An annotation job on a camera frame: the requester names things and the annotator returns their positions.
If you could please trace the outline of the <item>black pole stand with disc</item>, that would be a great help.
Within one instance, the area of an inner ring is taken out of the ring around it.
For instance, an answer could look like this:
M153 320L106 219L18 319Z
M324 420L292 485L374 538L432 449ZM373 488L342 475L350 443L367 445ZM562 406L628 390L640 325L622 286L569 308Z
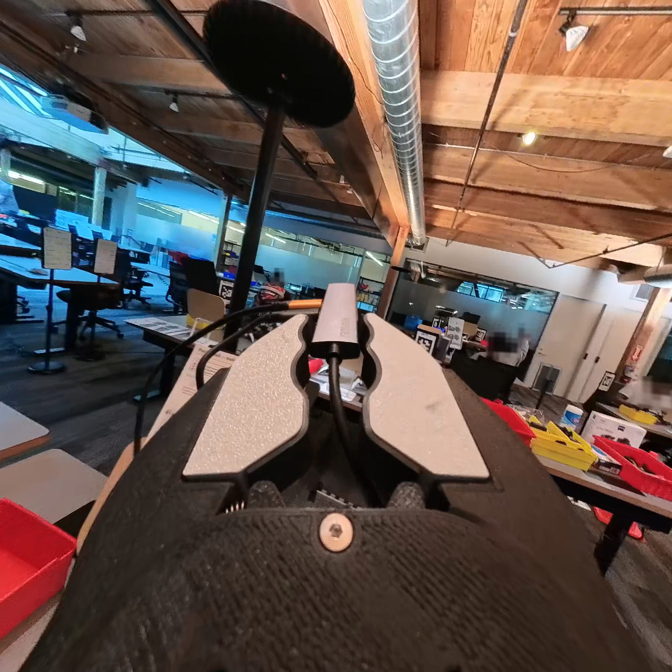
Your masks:
M227 88L267 109L229 304L235 318L224 332L230 337L243 319L285 119L330 128L351 113L356 88L345 60L321 32L265 1L215 3L204 21L204 43Z

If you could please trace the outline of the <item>white cardboard box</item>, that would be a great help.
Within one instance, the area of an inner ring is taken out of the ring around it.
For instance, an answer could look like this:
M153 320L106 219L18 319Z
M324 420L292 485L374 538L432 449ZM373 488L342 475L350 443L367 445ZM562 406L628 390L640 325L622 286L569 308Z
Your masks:
M646 430L621 418L592 411L584 423L580 436L592 445L595 444L597 437L602 437L633 448L640 448L646 437Z

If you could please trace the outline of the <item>red plastic bin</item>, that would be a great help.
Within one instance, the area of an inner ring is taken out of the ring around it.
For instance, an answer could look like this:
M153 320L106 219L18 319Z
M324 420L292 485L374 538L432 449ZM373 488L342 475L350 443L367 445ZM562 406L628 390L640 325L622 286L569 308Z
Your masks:
M59 527L1 500L1 638L60 592L76 545Z
M595 437L593 445L622 465L623 481L644 494L671 501L671 468L656 456L602 436Z
M536 435L530 425L516 410L499 400L489 400L483 397L481 400L519 436L527 447L531 446L531 442L536 438Z

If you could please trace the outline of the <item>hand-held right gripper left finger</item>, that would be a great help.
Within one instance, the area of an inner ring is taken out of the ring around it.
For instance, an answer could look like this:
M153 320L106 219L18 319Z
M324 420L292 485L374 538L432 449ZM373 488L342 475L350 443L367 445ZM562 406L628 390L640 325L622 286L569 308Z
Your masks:
M181 409L187 482L294 482L310 470L309 315L299 313L218 372Z

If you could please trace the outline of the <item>white door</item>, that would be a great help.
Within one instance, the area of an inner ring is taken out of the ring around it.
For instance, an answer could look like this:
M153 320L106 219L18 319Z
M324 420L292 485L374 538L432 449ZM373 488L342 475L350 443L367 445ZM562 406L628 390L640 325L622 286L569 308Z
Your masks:
M583 361L606 304L561 294L547 320L530 365L531 386L563 397Z

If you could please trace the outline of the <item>tan chair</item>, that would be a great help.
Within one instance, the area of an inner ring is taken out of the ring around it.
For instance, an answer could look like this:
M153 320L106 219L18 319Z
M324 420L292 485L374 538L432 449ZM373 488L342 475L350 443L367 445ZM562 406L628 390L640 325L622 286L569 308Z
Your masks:
M190 333L205 328L223 318L229 301L220 296L189 288L187 291L187 327Z

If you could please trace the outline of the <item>white sign on floor stand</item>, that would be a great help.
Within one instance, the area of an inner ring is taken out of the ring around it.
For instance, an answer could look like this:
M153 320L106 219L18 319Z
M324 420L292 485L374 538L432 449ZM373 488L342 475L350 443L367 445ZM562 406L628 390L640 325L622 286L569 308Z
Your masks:
M89 331L89 339L80 345L77 358L83 362L96 362L105 357L104 352L96 344L96 326L113 331L118 339L123 339L120 327L113 321L99 316L100 312L116 309L120 305L122 287L119 283L102 283L102 278L113 280L116 268L118 246L115 242L105 239L96 240L93 272L97 282L93 288L83 291L81 307L85 314L83 326L80 328L79 340L85 341L85 331Z
M46 305L45 347L43 357L28 367L34 375L55 375L66 369L63 363L54 361L52 357L53 304L55 272L69 271L72 268L72 234L52 226L42 231L42 267L48 271L48 302Z

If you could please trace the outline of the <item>silver ventilation duct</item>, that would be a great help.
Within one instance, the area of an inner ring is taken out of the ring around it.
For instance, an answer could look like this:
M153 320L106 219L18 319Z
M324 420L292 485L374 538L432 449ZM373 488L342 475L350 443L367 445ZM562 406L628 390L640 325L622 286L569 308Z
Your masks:
M427 242L418 1L363 1L382 104L415 247Z

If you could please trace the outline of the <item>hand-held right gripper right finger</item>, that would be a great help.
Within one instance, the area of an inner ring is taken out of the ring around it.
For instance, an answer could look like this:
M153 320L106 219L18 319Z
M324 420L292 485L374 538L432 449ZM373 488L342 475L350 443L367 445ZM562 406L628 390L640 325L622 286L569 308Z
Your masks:
M490 471L438 361L377 315L367 333L366 435L415 474L437 482L486 482Z

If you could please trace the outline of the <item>grey table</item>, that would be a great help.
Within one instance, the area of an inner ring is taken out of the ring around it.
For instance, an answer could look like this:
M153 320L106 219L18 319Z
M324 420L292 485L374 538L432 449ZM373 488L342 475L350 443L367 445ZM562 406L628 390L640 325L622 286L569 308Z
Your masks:
M1 402L1 462L43 448L49 430Z

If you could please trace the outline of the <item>table with bins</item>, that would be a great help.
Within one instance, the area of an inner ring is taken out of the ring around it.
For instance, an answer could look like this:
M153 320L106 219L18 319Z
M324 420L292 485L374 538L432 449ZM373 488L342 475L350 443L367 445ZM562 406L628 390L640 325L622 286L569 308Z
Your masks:
M593 551L602 575L609 571L632 524L671 532L670 501L626 489L610 475L584 472L543 456L537 458L565 496L611 514Z

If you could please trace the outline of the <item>grey USB hub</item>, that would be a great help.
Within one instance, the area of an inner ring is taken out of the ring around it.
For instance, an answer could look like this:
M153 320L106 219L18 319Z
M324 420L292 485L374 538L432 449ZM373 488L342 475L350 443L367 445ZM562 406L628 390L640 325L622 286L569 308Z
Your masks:
M380 480L374 474L374 449L365 436L362 411L346 407L342 396L344 362L357 362L353 372L356 399L363 404L374 381L375 366L365 352L369 332L357 309L356 287L328 286L309 354L326 366L328 399L316 398L310 410L308 438L313 449L316 488L362 508L384 505Z

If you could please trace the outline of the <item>black office chair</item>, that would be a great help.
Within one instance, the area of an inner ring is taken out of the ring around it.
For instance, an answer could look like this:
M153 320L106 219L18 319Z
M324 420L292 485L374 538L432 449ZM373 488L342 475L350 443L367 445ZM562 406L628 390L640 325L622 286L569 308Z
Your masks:
M64 321L66 327L64 347L66 349L74 349L77 340L84 342L87 339L87 333L91 341L98 326L113 331L120 340L124 338L117 323L102 317L102 312L122 307L124 282L130 270L128 255L118 249L114 271L105 275L108 280L114 281L114 284L100 282L76 285L56 293L57 298L67 306Z

